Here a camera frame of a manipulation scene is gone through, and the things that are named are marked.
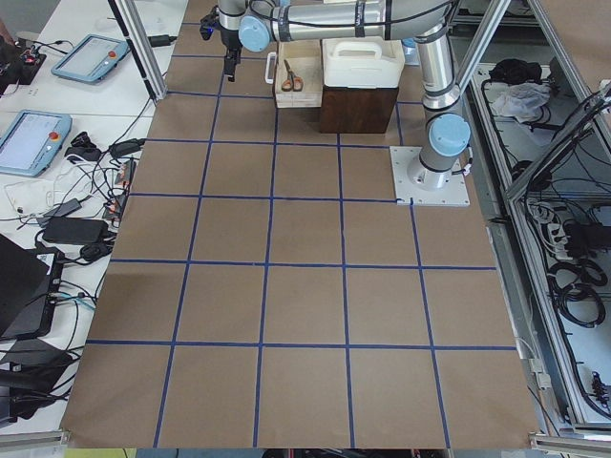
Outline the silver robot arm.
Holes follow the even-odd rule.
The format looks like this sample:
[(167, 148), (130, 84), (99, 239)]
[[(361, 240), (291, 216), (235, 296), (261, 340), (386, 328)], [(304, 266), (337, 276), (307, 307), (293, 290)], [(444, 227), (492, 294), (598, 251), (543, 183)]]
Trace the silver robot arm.
[(450, 1), (342, 1), (293, 5), (288, 1), (220, 1), (200, 21), (202, 39), (214, 31), (226, 47), (224, 72), (235, 77), (243, 49), (261, 52), (270, 43), (319, 39), (333, 52), (354, 45), (380, 52), (404, 39), (415, 43), (427, 116), (426, 145), (407, 168), (416, 187), (437, 191), (450, 180), (471, 130), (457, 110), (456, 81), (447, 37)]

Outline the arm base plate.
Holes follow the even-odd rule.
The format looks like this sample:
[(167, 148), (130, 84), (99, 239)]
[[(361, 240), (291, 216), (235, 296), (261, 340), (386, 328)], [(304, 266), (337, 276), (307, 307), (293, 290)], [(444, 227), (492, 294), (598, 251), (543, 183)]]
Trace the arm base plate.
[(468, 207), (470, 199), (460, 160), (450, 171), (438, 173), (420, 161), (421, 147), (390, 147), (395, 201), (404, 206)]

